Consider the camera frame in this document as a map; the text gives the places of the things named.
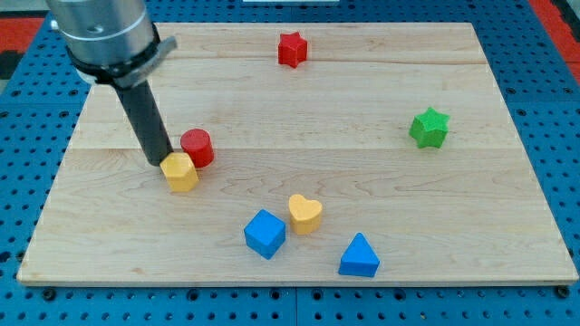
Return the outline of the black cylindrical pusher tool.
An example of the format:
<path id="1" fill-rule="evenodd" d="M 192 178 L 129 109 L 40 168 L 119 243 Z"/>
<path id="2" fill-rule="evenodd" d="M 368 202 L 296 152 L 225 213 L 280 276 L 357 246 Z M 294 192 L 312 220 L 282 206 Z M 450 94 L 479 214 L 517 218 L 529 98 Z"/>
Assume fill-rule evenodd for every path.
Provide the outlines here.
<path id="1" fill-rule="evenodd" d="M 149 83 L 115 91 L 147 161 L 158 167 L 173 147 Z"/>

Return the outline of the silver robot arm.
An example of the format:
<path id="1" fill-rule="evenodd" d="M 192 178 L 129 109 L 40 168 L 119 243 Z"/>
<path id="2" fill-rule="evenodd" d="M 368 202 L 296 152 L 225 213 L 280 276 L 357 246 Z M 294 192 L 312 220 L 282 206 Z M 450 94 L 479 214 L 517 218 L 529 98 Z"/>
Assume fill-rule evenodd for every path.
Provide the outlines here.
<path id="1" fill-rule="evenodd" d="M 53 28 L 78 74 L 117 93 L 147 161 L 173 151 L 148 77 L 178 47 L 160 37 L 143 0 L 48 0 Z"/>

